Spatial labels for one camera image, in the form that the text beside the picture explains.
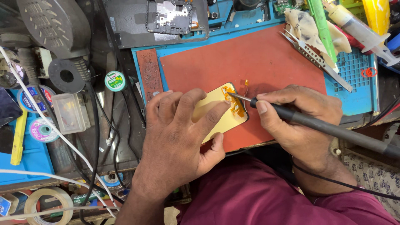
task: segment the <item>hand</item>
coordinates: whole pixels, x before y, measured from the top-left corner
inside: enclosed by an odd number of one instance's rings
[[[332,136],[279,118],[270,103],[296,106],[302,113],[339,125],[342,117],[340,99],[291,84],[286,88],[257,95],[261,125],[287,152],[314,171],[323,170],[329,156]]]
[[[177,187],[210,171],[225,157],[222,133],[214,137],[210,150],[200,154],[202,141],[231,105],[222,101],[193,123],[195,105],[206,96],[198,88],[186,94],[168,91],[147,104],[143,156],[132,179],[136,193],[163,200]]]

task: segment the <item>soldering iron handle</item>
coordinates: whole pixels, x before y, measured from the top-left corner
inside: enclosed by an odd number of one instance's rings
[[[292,121],[316,131],[332,135],[334,137],[349,141],[366,149],[378,152],[394,159],[400,159],[400,148],[383,141],[356,133],[354,131],[327,123],[317,118],[305,115],[303,113],[288,109],[286,107],[272,104],[279,117]]]
[[[256,102],[257,101],[258,101],[257,97],[252,98],[251,101],[250,101],[250,107],[257,108],[257,106],[256,106]]]

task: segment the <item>finger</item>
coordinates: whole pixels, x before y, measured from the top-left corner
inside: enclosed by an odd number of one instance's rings
[[[218,133],[212,141],[211,149],[209,149],[204,154],[200,154],[199,166],[197,169],[197,173],[199,176],[202,176],[209,172],[215,165],[217,165],[221,160],[224,159],[225,151],[222,144],[223,141],[224,135],[222,133]]]
[[[291,135],[293,128],[279,118],[273,106],[264,100],[256,102],[257,111],[260,115],[261,126],[266,129],[276,140]]]
[[[331,99],[330,96],[297,85],[289,85],[282,90],[259,94],[257,99],[265,100],[269,103],[285,104],[293,102],[303,112],[313,116],[318,116],[325,112],[330,104],[337,105],[337,101]]]
[[[154,96],[153,99],[146,104],[147,127],[151,127],[158,121],[158,107],[160,105],[160,101],[162,98],[171,93],[173,93],[173,90],[161,92],[160,94]]]
[[[182,92],[174,92],[161,99],[158,109],[158,121],[161,125],[168,125],[174,120],[176,108],[182,95]]]
[[[190,124],[192,121],[194,107],[198,101],[205,99],[206,97],[207,93],[200,88],[195,88],[188,91],[179,100],[174,121],[181,125]]]
[[[197,123],[193,124],[193,131],[200,136],[201,140],[210,133],[230,106],[230,101],[222,101],[210,109]]]

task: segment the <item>sleeve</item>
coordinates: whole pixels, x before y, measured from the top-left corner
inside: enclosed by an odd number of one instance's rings
[[[314,205],[343,214],[359,225],[399,224],[371,194],[358,190],[320,197]]]

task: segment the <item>green handle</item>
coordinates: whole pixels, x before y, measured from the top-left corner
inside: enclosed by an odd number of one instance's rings
[[[319,37],[326,48],[326,52],[331,57],[332,61],[336,63],[338,59],[336,58],[332,38],[330,37],[322,2],[321,0],[308,0],[307,2],[310,9],[310,15],[314,17]]]

